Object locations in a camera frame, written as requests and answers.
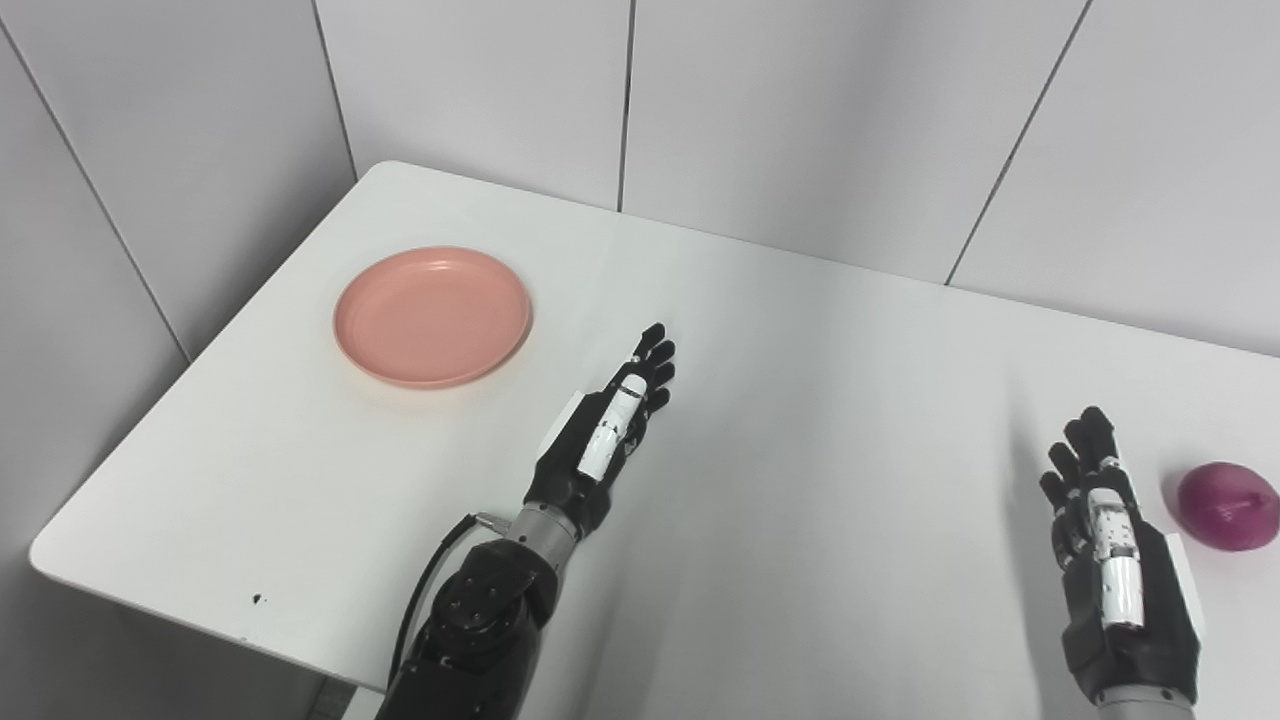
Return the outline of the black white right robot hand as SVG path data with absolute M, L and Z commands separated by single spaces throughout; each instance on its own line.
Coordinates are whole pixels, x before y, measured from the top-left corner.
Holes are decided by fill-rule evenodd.
M 1201 639 L 1169 538 L 1144 519 L 1100 407 L 1062 433 L 1039 488 L 1053 512 L 1068 669 L 1102 719 L 1192 719 Z

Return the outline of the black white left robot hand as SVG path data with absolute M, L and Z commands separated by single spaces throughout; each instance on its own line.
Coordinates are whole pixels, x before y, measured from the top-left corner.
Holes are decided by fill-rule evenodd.
M 671 400 L 676 343 L 666 325 L 646 328 L 605 386 L 584 395 L 535 464 L 524 502 L 558 511 L 581 541 L 611 510 L 613 484 Z

